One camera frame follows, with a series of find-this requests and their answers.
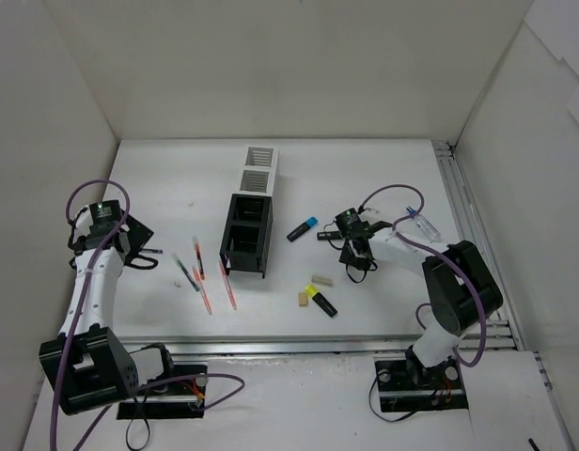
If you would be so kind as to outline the green gel pen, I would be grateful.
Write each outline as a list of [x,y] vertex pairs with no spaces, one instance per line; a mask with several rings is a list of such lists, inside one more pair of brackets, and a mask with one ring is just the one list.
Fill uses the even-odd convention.
[[195,279],[191,276],[191,274],[188,272],[187,268],[184,266],[184,264],[182,263],[182,261],[180,260],[178,255],[176,253],[172,253],[171,258],[173,259],[175,264],[179,267],[179,269],[181,270],[181,272],[183,273],[185,278],[188,280],[188,282],[190,283],[192,288],[196,292],[200,292],[200,288],[199,288],[198,284],[196,283]]

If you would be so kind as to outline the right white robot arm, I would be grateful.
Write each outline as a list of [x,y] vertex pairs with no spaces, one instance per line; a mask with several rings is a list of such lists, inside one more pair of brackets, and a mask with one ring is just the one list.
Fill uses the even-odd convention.
[[451,358],[476,366],[486,349],[487,319],[503,296],[477,247],[470,241],[426,245],[384,221],[371,224],[354,209],[335,217],[343,240],[339,262],[363,274],[382,263],[421,276],[433,315],[425,332],[405,352],[404,374],[416,387],[444,377]]

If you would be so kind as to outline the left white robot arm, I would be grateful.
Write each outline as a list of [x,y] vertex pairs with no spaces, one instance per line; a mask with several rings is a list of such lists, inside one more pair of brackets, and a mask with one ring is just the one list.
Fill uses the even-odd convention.
[[152,231],[116,200],[81,208],[71,227],[75,285],[69,312],[57,338],[39,348],[58,406],[67,415],[86,412],[132,399],[143,385],[168,393],[177,371],[166,347],[154,343],[127,351],[113,331],[117,281]]

